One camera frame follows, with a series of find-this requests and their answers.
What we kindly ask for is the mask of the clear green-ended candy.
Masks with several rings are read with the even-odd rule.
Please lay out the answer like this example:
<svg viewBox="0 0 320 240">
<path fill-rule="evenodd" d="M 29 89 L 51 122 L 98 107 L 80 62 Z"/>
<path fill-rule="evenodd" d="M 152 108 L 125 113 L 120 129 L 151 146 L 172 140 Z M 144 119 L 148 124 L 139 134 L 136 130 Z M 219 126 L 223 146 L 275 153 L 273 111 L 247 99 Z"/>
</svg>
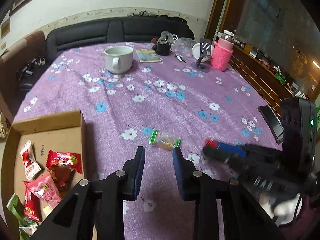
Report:
<svg viewBox="0 0 320 240">
<path fill-rule="evenodd" d="M 172 151 L 175 147 L 180 146 L 181 139 L 177 139 L 154 129 L 150 135 L 149 143 L 152 146 L 156 146 L 167 151 Z"/>
</svg>

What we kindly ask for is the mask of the pink strawberry snack packet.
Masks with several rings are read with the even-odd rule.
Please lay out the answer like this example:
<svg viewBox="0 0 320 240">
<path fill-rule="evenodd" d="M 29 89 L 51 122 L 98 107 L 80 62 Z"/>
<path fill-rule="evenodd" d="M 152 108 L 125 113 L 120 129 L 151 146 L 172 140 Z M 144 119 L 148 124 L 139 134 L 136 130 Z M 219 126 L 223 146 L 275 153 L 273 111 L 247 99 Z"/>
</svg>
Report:
<svg viewBox="0 0 320 240">
<path fill-rule="evenodd" d="M 59 191 L 49 172 L 33 181 L 24 181 L 27 189 L 36 197 L 44 200 L 51 209 L 61 202 Z"/>
</svg>

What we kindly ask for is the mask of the black smartphone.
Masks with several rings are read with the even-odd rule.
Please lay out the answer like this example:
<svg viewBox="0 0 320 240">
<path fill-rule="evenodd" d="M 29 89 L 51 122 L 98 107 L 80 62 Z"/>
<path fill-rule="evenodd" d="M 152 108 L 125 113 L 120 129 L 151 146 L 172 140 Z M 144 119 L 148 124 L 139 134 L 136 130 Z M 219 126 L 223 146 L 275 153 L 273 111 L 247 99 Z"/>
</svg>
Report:
<svg viewBox="0 0 320 240">
<path fill-rule="evenodd" d="M 284 139 L 284 130 L 280 123 L 280 119 L 275 115 L 272 108 L 269 105 L 258 106 L 258 111 L 266 121 L 276 143 L 279 145 Z"/>
</svg>

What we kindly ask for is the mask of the purple floral tablecloth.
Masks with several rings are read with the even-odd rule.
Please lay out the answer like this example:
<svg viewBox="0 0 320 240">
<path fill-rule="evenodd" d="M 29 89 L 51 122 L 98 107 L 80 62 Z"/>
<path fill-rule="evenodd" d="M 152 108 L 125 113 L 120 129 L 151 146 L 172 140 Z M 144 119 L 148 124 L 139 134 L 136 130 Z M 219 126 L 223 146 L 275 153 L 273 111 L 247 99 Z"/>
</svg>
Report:
<svg viewBox="0 0 320 240">
<path fill-rule="evenodd" d="M 123 205 L 126 239 L 192 239 L 194 204 L 178 192 L 172 153 L 150 145 L 154 130 L 181 140 L 183 156 L 218 180 L 233 171 L 202 154 L 208 138 L 232 145 L 275 148 L 258 111 L 263 98 L 234 69 L 208 73 L 191 59 L 159 63 L 138 59 L 126 74 L 105 69 L 109 44 L 73 48 L 58 56 L 26 95 L 16 121 L 80 110 L 86 122 L 86 166 L 102 179 L 135 155 L 146 152 L 141 191 Z"/>
</svg>

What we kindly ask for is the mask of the dark red crinkled packet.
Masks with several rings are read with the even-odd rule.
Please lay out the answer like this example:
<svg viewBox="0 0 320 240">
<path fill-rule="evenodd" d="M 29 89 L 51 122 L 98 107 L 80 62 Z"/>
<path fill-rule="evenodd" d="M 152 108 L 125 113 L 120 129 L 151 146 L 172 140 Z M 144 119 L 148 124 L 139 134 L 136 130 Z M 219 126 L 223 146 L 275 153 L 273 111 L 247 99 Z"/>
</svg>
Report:
<svg viewBox="0 0 320 240">
<path fill-rule="evenodd" d="M 74 168 L 70 166 L 56 166 L 48 169 L 55 186 L 59 191 L 65 191 L 68 188 L 69 181 L 74 173 Z"/>
</svg>

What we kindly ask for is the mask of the wooden side counter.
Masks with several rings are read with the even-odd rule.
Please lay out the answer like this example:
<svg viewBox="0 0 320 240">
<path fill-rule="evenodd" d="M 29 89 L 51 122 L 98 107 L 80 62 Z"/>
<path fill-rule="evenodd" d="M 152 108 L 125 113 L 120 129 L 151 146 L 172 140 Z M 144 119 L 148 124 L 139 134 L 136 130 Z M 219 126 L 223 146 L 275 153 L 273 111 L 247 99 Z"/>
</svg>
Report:
<svg viewBox="0 0 320 240">
<path fill-rule="evenodd" d="M 238 46 L 233 47 L 229 63 L 260 94 L 275 115 L 280 116 L 280 103 L 293 97 L 290 90 L 268 68 Z"/>
</svg>

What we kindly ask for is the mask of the shallow cardboard tray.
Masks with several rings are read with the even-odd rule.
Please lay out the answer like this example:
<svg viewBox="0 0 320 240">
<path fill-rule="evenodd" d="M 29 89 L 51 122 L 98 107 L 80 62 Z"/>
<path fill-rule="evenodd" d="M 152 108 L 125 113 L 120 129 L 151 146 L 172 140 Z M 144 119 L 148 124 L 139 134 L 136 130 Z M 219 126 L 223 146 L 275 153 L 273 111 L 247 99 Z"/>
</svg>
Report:
<svg viewBox="0 0 320 240">
<path fill-rule="evenodd" d="M 38 118 L 18 121 L 12 124 L 5 143 L 1 166 L 1 199 L 3 217 L 13 236 L 18 239 L 18 222 L 7 209 L 7 203 L 13 194 L 24 202 L 26 181 L 24 164 L 20 155 L 21 148 L 30 140 L 35 159 L 42 167 L 40 174 L 46 172 L 47 155 L 55 152 L 81 154 L 82 174 L 75 172 L 69 187 L 87 176 L 86 174 L 86 123 L 80 110 L 57 113 Z"/>
</svg>

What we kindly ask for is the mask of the red candy bar packet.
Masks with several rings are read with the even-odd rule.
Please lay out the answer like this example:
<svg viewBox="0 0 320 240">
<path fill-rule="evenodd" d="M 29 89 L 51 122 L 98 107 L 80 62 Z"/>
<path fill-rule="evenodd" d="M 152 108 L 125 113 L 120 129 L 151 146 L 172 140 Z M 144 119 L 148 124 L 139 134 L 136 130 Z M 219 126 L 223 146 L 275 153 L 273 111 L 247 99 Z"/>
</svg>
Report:
<svg viewBox="0 0 320 240">
<path fill-rule="evenodd" d="M 81 154 L 72 152 L 55 152 L 49 150 L 46 168 L 68 166 L 76 170 L 77 173 L 82 174 L 82 159 Z"/>
</svg>

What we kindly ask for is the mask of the pink knit-sleeved bottle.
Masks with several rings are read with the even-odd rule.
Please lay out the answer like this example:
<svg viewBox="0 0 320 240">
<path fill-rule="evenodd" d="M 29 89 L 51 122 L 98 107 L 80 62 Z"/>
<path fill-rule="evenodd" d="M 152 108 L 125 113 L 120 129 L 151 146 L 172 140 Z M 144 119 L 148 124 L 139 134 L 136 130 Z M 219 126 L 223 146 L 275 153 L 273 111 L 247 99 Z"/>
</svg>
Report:
<svg viewBox="0 0 320 240">
<path fill-rule="evenodd" d="M 210 65 L 214 69 L 224 72 L 233 53 L 233 46 L 234 34 L 228 30 L 224 30 L 218 41 L 214 41 Z"/>
</svg>

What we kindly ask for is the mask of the white round container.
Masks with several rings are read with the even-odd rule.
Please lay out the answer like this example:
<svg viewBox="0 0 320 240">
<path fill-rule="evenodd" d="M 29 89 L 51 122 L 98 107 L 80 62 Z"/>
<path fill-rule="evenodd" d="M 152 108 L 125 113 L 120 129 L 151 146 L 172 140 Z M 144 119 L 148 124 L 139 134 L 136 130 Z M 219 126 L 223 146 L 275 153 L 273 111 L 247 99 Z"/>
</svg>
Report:
<svg viewBox="0 0 320 240">
<path fill-rule="evenodd" d="M 198 60 L 201 57 L 201 51 L 202 48 L 208 48 L 208 45 L 205 43 L 203 44 L 202 42 L 200 43 L 196 43 L 193 47 L 192 47 L 192 56 L 194 59 Z M 212 58 L 212 54 L 214 51 L 214 46 L 211 45 L 211 50 L 210 50 L 210 55 L 208 55 L 207 57 L 203 57 L 201 62 L 206 62 L 209 61 Z"/>
</svg>

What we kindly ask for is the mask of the red white snack packet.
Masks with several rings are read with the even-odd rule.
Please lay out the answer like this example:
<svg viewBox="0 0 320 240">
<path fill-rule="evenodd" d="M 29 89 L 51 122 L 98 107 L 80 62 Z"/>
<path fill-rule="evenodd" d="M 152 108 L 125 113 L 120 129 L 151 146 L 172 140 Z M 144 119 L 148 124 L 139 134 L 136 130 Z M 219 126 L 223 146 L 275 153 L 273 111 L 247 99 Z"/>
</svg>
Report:
<svg viewBox="0 0 320 240">
<path fill-rule="evenodd" d="M 41 171 L 40 165 L 35 159 L 32 142 L 28 140 L 20 150 L 27 181 L 32 181 Z"/>
</svg>

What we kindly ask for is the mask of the white ceramic mug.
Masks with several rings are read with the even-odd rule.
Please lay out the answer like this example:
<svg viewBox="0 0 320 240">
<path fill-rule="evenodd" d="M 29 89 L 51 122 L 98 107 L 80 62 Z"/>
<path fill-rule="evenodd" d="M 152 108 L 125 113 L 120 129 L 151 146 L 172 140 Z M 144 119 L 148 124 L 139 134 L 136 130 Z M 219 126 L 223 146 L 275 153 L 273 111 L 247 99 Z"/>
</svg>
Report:
<svg viewBox="0 0 320 240">
<path fill-rule="evenodd" d="M 105 69 L 113 74 L 124 74 L 133 65 L 134 49 L 129 46 L 115 46 L 104 51 Z"/>
</svg>

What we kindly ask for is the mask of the black phone stand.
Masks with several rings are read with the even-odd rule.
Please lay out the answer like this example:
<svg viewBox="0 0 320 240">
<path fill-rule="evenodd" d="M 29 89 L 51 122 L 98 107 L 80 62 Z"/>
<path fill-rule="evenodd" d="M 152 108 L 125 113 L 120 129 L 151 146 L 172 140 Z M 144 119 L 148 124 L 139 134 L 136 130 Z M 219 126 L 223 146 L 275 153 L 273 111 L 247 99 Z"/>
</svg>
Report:
<svg viewBox="0 0 320 240">
<path fill-rule="evenodd" d="M 204 47 L 202 48 L 201 57 L 198 60 L 195 60 L 195 62 L 192 62 L 191 66 L 193 68 L 199 68 L 201 70 L 206 71 L 207 67 L 204 65 L 203 62 L 201 62 L 201 60 L 203 57 L 207 57 L 208 55 L 210 55 L 212 42 L 211 42 L 211 40 L 209 40 L 207 38 L 200 38 L 200 42 L 202 42 L 203 44 L 206 43 L 208 45 L 208 48 L 204 48 Z"/>
</svg>

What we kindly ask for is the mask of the small booklet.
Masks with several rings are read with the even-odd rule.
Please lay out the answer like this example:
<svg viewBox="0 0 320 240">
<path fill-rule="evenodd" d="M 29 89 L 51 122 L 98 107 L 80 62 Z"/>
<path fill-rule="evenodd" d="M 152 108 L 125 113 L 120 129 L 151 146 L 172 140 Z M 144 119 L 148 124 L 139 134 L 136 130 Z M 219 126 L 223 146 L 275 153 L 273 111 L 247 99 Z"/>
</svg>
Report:
<svg viewBox="0 0 320 240">
<path fill-rule="evenodd" d="M 141 63 L 159 63 L 162 59 L 156 54 L 154 50 L 137 49 L 137 57 Z"/>
</svg>

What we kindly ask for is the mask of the black pen holder cup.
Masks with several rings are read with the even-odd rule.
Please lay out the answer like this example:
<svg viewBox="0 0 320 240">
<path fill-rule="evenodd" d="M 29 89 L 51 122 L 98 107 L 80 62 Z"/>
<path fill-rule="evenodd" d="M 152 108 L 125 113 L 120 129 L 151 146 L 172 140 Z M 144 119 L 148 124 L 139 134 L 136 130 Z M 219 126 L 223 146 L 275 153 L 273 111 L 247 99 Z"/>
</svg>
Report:
<svg viewBox="0 0 320 240">
<path fill-rule="evenodd" d="M 171 53 L 172 42 L 158 40 L 156 43 L 156 54 L 161 56 L 169 56 Z"/>
</svg>

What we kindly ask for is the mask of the green snack packet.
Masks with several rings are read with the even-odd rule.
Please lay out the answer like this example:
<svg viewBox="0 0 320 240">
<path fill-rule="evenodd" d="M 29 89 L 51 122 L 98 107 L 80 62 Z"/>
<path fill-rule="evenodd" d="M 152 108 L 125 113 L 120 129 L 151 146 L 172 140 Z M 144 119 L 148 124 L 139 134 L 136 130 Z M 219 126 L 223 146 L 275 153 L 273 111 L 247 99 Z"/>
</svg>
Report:
<svg viewBox="0 0 320 240">
<path fill-rule="evenodd" d="M 7 209 L 16 217 L 18 221 L 19 237 L 22 240 L 28 240 L 39 226 L 37 222 L 31 220 L 24 214 L 24 206 L 17 194 L 13 194 L 8 203 Z"/>
</svg>

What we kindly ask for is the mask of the black leather sofa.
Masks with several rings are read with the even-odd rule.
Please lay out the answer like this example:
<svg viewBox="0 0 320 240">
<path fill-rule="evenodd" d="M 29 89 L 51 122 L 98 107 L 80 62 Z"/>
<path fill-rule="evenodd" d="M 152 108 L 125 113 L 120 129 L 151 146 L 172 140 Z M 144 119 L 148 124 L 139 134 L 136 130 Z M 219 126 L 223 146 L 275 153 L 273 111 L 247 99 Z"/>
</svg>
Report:
<svg viewBox="0 0 320 240">
<path fill-rule="evenodd" d="M 44 66 L 35 67 L 31 76 L 24 74 L 18 91 L 30 91 L 50 64 L 64 51 L 102 43 L 150 42 L 153 38 L 159 38 L 163 31 L 182 38 L 195 38 L 186 20 L 165 15 L 103 18 L 57 28 L 47 35 Z"/>
</svg>

